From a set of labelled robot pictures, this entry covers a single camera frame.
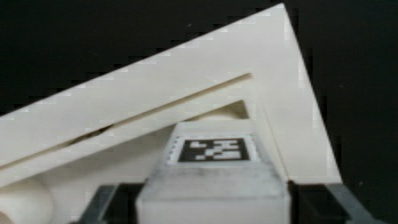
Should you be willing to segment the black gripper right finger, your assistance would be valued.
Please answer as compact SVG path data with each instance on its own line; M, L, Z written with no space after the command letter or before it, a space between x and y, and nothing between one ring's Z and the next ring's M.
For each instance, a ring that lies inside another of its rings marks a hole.
M380 224L346 186L288 182L291 224Z

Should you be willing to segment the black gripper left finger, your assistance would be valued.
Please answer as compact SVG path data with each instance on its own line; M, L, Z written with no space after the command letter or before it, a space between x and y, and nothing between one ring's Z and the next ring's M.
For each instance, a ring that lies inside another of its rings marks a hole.
M69 224L138 224L135 201L142 183L97 187L80 219Z

